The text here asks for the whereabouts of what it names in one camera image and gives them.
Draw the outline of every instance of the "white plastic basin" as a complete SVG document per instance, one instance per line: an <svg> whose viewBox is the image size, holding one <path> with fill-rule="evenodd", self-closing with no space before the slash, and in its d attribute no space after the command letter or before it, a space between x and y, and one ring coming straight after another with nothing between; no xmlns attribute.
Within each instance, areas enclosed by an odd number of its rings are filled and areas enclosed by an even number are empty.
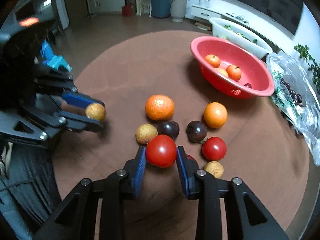
<svg viewBox="0 0 320 240"><path fill-rule="evenodd" d="M212 17L209 19L212 24L212 35L218 38L224 38L244 48L248 52L254 54L257 58L262 59L266 54L273 52L271 47L258 35L249 31L247 28L240 26L234 22L225 19ZM225 25L230 25L231 30L224 28ZM236 34L235 32L243 33L250 41ZM257 44L254 44L253 39L257 39Z"/></svg>

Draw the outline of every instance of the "brown door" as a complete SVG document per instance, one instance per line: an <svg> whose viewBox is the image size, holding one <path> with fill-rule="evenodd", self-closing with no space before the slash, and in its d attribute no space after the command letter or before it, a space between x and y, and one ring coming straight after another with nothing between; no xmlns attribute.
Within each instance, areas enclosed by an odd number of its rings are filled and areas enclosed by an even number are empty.
<svg viewBox="0 0 320 240"><path fill-rule="evenodd" d="M70 24L82 23L88 15L86 0L64 0Z"/></svg>

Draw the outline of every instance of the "red bin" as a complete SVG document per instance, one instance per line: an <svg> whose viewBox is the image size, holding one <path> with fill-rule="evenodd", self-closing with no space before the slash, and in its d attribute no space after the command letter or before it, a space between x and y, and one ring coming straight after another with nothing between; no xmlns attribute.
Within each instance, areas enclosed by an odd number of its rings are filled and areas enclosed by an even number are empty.
<svg viewBox="0 0 320 240"><path fill-rule="evenodd" d="M130 17L132 16L132 5L127 4L125 6L122 6L122 16Z"/></svg>

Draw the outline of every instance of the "drawer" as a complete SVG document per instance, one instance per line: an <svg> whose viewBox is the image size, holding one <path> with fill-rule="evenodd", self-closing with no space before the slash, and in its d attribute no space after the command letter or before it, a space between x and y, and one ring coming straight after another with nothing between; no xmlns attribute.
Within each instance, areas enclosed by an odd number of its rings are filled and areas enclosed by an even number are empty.
<svg viewBox="0 0 320 240"><path fill-rule="evenodd" d="M209 21L209 19L210 19L211 17L221 18L221 15L220 15L220 14L217 14L217 13L215 13L215 12L206 10L206 9L204 9L204 8L199 8L199 7L194 7L194 6L191 7L191 14L192 14L193 16L196 16L196 17L199 17L199 18L208 20L208 21Z"/></svg>

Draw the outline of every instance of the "red plastic basin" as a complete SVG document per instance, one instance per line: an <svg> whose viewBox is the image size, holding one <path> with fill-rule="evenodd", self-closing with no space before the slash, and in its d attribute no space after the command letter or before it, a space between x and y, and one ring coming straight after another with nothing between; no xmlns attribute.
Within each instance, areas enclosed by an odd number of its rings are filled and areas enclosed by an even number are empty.
<svg viewBox="0 0 320 240"><path fill-rule="evenodd" d="M199 62L199 68L204 78L220 92L235 98L269 97L275 90L273 78L261 60L250 52L225 39L204 36L191 42L192 54ZM220 68L229 65L241 68L241 79L236 82L226 78L204 60L208 54L220 58ZM252 89L244 84L249 83Z"/></svg>

